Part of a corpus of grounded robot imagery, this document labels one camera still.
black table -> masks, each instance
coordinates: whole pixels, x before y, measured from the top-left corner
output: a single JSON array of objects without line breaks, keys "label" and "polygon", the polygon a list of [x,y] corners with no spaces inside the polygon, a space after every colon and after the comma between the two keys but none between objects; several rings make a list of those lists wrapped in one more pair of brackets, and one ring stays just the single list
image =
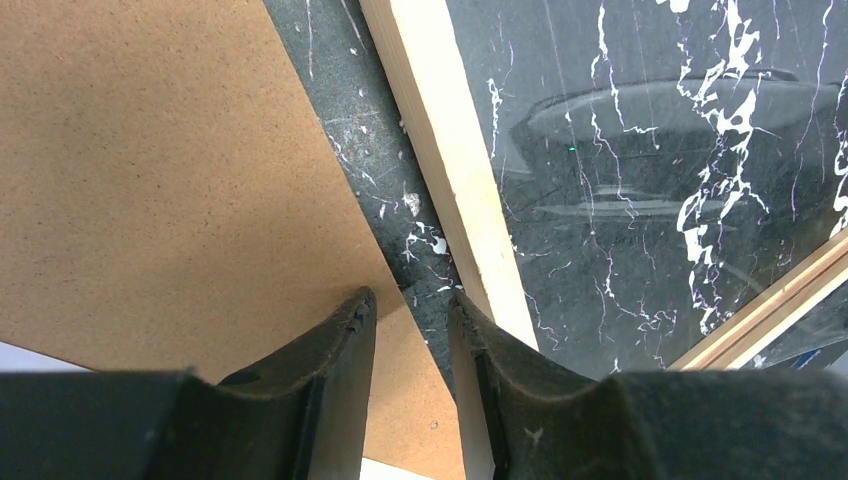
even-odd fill
[{"label": "black table", "polygon": [[[848,3],[448,3],[540,348],[558,363],[596,379],[666,367],[844,221]],[[461,283],[358,2],[266,5],[449,376]],[[756,366],[845,338],[846,299],[838,289]]]}]

